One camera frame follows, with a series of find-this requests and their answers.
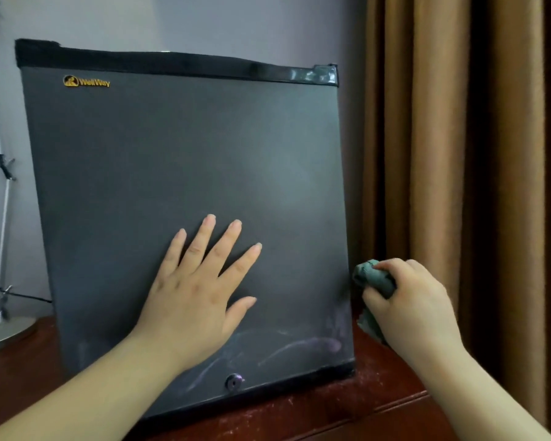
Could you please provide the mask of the person's right forearm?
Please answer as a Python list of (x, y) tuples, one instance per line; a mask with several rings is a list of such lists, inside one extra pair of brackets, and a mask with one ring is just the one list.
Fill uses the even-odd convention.
[(551, 441), (550, 432), (461, 343), (420, 345), (404, 359), (460, 441)]

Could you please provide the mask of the person's right hand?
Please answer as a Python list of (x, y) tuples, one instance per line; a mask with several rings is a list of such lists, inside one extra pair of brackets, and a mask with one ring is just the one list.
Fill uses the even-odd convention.
[(415, 260), (389, 259), (375, 268), (389, 272), (397, 285), (395, 329), (382, 333), (413, 370), (465, 350), (448, 293), (425, 267)]

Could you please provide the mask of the green cleaning cloth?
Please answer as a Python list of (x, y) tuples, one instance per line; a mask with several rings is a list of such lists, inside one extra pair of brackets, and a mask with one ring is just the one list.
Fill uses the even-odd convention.
[[(377, 290), (384, 299), (388, 300), (393, 296), (397, 285), (389, 272), (375, 268), (377, 264), (378, 260), (371, 259), (357, 265), (353, 271), (353, 281), (361, 289), (371, 287)], [(369, 337), (388, 346), (378, 322), (367, 307), (358, 317), (357, 326)]]

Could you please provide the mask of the brown curtain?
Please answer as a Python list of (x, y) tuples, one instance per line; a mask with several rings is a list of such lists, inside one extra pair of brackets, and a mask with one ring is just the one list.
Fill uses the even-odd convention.
[(367, 0), (362, 247), (551, 431), (551, 0)]

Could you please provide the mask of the dark grey mini fridge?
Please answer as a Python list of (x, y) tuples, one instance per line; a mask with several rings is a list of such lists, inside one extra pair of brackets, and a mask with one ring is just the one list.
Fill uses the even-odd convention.
[(242, 221), (226, 266), (263, 245), (232, 298), (258, 301), (145, 418), (354, 375), (337, 65), (33, 39), (15, 58), (68, 377), (129, 333), (170, 240), (208, 213), (211, 244)]

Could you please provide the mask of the person's left forearm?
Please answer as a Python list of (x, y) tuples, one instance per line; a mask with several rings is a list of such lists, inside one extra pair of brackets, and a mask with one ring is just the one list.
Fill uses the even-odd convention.
[(180, 346), (131, 334), (87, 370), (0, 425), (0, 441), (122, 441), (186, 369)]

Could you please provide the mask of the person's left hand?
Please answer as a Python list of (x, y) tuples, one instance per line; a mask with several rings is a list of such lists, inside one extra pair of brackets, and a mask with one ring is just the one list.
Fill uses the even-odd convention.
[(184, 371), (202, 363), (228, 341), (229, 337), (222, 337), (225, 314), (232, 305), (228, 302), (263, 248), (260, 243), (253, 244), (218, 277), (203, 276), (200, 265), (212, 248), (215, 225), (215, 215), (208, 214), (191, 243), (186, 246), (185, 241), (176, 270), (163, 282), (154, 279), (132, 331), (156, 343), (183, 347), (189, 357)]

